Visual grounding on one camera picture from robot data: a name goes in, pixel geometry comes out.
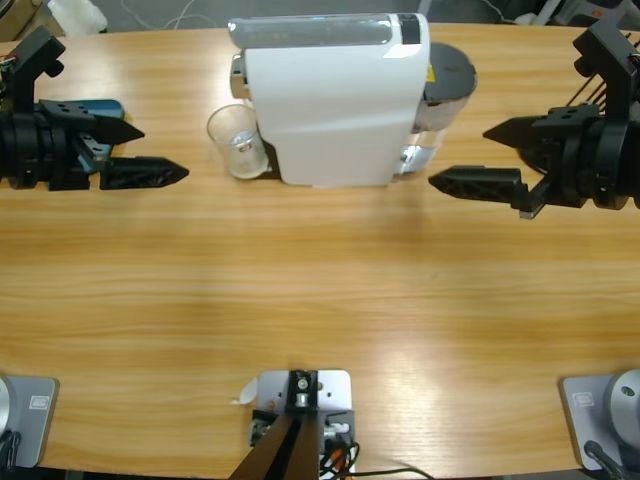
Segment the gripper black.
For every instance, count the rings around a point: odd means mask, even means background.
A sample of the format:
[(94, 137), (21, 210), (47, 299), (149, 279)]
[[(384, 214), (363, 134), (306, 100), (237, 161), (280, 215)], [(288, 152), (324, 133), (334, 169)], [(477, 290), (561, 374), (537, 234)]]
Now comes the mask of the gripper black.
[[(1, 114), (1, 177), (13, 189), (45, 184), (51, 191), (86, 190), (89, 177), (100, 172), (101, 190), (163, 188), (189, 175), (189, 170), (164, 157), (111, 158), (109, 146), (145, 134), (121, 118), (95, 116), (103, 100), (45, 101), (31, 114)], [(88, 116), (79, 131), (62, 125), (64, 115)]]
[(463, 200), (508, 204), (533, 219), (545, 206), (620, 210), (639, 203), (639, 119), (603, 115), (594, 104), (558, 107), (545, 115), (513, 117), (483, 137), (519, 150), (542, 174), (530, 190), (515, 168), (453, 166), (428, 178), (440, 192)]

